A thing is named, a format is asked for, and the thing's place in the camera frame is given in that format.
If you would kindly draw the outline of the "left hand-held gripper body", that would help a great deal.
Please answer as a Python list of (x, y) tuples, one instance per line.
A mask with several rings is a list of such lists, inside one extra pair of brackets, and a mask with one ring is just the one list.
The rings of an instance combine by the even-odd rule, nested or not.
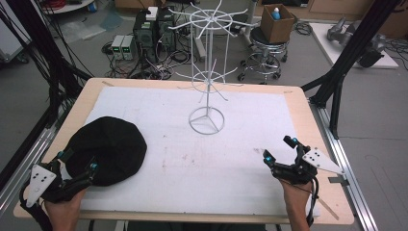
[(73, 176), (67, 165), (59, 160), (33, 165), (26, 206), (33, 207), (41, 198), (52, 203), (71, 200), (76, 193), (92, 184), (93, 177), (86, 177), (84, 172), (85, 169), (82, 169), (79, 175)]

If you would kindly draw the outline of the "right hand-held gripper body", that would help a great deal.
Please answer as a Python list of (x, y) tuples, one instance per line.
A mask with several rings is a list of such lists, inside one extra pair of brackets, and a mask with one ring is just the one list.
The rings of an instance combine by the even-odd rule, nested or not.
[(292, 165), (276, 162), (271, 165), (273, 177), (298, 185), (312, 181), (319, 169), (344, 174), (344, 171), (318, 148), (311, 149), (309, 146), (298, 145), (295, 150), (296, 158)]

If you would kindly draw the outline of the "black hat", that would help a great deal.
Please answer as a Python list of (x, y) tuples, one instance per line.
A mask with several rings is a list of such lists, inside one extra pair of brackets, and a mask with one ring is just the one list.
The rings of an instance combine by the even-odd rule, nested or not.
[(98, 164), (92, 184), (107, 187), (135, 175), (143, 163), (147, 144), (138, 127), (112, 116), (102, 116), (80, 128), (64, 151), (70, 158), (63, 162), (73, 176), (91, 162)]

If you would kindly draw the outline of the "person's left hand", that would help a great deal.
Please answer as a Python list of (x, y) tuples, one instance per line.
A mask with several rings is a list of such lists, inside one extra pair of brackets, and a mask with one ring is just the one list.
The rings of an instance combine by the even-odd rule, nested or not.
[(86, 190), (76, 193), (71, 200), (59, 203), (45, 202), (45, 209), (52, 221), (76, 220), (80, 214), (81, 201)]

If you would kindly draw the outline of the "person's right hand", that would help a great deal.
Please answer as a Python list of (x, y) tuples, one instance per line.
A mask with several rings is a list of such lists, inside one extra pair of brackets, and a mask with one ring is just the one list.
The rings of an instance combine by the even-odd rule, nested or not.
[(294, 185), (286, 180), (280, 180), (284, 191), (284, 200), (289, 209), (304, 210), (312, 192), (312, 183)]

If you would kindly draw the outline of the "white foam mat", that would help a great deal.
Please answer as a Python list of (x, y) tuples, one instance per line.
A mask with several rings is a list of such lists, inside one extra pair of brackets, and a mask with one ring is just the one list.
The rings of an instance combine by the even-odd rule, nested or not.
[(189, 124), (190, 113), (203, 104), (196, 90), (102, 89), (89, 119), (113, 116), (136, 124), (147, 151), (134, 176), (89, 188), (83, 209), (283, 217), (282, 187), (263, 153), (287, 165), (296, 156), (283, 141), (296, 134), (285, 96), (234, 88), (211, 95), (210, 103), (221, 111), (218, 133), (204, 121)]

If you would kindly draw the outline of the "black round stool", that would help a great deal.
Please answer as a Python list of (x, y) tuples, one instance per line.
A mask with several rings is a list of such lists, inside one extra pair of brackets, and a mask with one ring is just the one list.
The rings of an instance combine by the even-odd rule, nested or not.
[(253, 28), (249, 35), (249, 48), (254, 51), (241, 61), (242, 72), (237, 79), (241, 82), (247, 71), (253, 71), (264, 76), (262, 85), (267, 83), (268, 77), (281, 77), (281, 63), (288, 59), (288, 42), (270, 42), (260, 27)]

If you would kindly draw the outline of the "white floor board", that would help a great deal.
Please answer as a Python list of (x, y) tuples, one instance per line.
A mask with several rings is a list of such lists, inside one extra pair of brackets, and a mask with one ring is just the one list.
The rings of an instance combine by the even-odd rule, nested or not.
[[(329, 63), (334, 64), (340, 57), (343, 47), (337, 41), (329, 41), (326, 38), (327, 31), (332, 27), (332, 24), (311, 23), (310, 26), (325, 57)], [(382, 55), (383, 57), (380, 58), (372, 68), (396, 69), (398, 67), (398, 64), (385, 51), (382, 52)]]

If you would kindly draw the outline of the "cardboard box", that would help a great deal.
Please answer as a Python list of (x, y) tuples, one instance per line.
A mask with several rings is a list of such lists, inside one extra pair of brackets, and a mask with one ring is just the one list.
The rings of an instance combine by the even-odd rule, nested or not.
[[(272, 17), (274, 10), (278, 9), (280, 18), (275, 20)], [(264, 5), (261, 30), (265, 38), (271, 43), (287, 42), (294, 24), (294, 16), (282, 4)]]

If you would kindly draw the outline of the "grey power supply unit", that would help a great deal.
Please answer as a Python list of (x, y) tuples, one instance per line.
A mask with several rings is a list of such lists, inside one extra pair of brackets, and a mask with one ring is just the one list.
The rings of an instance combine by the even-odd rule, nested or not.
[(136, 46), (133, 36), (125, 36), (121, 43), (121, 50), (124, 60), (133, 60), (135, 58)]
[(113, 40), (113, 42), (111, 44), (113, 54), (114, 54), (114, 56), (115, 56), (115, 58), (117, 60), (122, 60), (123, 59), (123, 54), (122, 54), (122, 51), (121, 51), (121, 44), (122, 44), (123, 40), (124, 40), (124, 36), (117, 35), (117, 36), (115, 36), (115, 38), (114, 38), (114, 40)]

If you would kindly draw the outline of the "black computer tower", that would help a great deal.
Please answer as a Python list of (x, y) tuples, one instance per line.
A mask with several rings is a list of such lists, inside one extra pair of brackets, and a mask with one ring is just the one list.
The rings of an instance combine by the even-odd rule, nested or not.
[(133, 27), (138, 54), (141, 58), (147, 59), (152, 64), (157, 62), (156, 44), (157, 38), (157, 23), (152, 20), (147, 20), (147, 10), (141, 10), (136, 16), (136, 21)]

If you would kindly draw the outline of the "round white table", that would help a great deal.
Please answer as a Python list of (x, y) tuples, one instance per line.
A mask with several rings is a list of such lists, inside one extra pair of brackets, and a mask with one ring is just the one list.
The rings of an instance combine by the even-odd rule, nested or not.
[(69, 13), (80, 9), (95, 13), (98, 10), (95, 0), (45, 0), (40, 6), (47, 14)]

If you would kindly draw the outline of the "grey computer tower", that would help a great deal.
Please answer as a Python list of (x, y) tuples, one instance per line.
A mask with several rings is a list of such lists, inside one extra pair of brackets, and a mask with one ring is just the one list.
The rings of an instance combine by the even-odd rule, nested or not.
[(171, 27), (174, 25), (174, 16), (170, 12), (162, 13), (158, 18), (160, 41), (162, 50), (173, 52), (176, 49), (175, 35)]

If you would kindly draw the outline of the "grey metal bracket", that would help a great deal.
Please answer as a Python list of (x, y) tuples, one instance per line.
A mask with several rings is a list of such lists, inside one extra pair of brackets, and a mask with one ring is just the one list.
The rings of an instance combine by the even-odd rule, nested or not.
[(344, 178), (341, 177), (341, 176), (338, 176), (338, 177), (329, 177), (328, 180), (329, 180), (329, 182), (330, 182), (331, 184), (338, 183), (338, 184), (340, 184), (342, 187), (346, 187), (346, 186), (349, 185), (348, 180), (347, 180), (347, 179), (344, 179)]

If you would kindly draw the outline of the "aluminium rail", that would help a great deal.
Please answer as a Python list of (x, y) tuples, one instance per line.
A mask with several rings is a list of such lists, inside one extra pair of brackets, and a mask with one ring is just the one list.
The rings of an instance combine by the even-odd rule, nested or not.
[(346, 156), (343, 145), (339, 139), (335, 138), (329, 129), (329, 113), (327, 113), (326, 109), (320, 109), (315, 105), (310, 105), (310, 108), (318, 124), (329, 156), (344, 172), (344, 174), (340, 176), (340, 182), (347, 201), (351, 205), (353, 216), (358, 220), (363, 231), (379, 231), (352, 166)]
[(34, 129), (17, 150), (17, 154), (21, 154), (22, 159), (18, 162), (13, 174), (0, 191), (0, 217), (18, 197), (24, 182), (29, 177), (32, 165), (43, 158), (55, 138), (56, 131), (57, 129), (54, 126)]

